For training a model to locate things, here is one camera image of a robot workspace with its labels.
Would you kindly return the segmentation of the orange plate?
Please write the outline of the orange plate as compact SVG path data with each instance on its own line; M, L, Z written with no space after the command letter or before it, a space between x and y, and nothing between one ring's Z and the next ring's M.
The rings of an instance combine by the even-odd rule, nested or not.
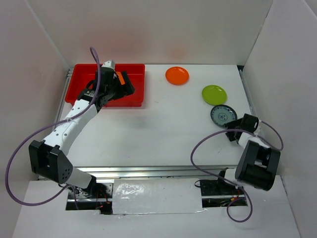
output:
M166 80L173 85L183 85L189 80L189 73L186 69L174 66L165 72Z
M125 81L124 81L124 78L123 78L121 72L116 72L116 74L117 74L117 77L118 77L118 79L119 79L119 81L120 81L120 84L121 84L121 85L124 85L124 84L125 84Z

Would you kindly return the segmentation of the blue white patterned plate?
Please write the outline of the blue white patterned plate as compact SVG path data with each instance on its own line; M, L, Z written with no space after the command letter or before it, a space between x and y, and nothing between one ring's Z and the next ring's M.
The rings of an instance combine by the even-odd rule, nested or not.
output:
M212 121L219 127L225 128L229 122L237 120L236 112L228 105L216 105L210 112Z

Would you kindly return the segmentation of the green plate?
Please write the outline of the green plate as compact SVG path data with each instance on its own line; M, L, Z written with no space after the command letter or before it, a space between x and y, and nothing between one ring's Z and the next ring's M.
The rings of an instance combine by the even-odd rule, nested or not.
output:
M220 86L208 85L202 90L202 98L210 105L220 105L226 102L227 93Z

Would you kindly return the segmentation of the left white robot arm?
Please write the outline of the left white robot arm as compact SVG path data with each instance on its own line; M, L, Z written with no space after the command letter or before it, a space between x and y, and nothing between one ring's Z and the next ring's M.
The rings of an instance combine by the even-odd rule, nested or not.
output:
M67 158L70 147L86 124L109 101L132 95L135 89L127 72L116 72L112 67L101 67L95 80L90 81L78 95L63 122L42 141L29 145L33 173L59 184L80 189L87 198L105 189L95 176L75 168Z

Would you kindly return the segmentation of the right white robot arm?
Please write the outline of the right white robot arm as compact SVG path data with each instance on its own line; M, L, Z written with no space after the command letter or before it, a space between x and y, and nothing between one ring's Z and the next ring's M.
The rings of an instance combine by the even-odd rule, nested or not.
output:
M279 164L280 150L260 138L258 117L244 114L240 119L228 121L223 127L229 141L235 141L244 150L235 171L235 179L257 189L272 188Z

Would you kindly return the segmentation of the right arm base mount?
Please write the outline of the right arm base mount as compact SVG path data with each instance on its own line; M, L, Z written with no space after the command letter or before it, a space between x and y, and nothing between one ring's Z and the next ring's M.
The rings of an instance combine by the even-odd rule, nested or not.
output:
M201 191L203 208L227 207L233 201L232 206L247 205L244 192L222 179L200 179L194 186Z

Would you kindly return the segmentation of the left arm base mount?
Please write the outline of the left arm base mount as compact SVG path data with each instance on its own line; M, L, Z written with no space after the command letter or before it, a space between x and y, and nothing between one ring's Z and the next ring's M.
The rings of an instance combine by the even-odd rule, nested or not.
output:
M103 215L112 215L113 183L99 183L97 190L89 194L80 188L70 188L66 211L97 211Z

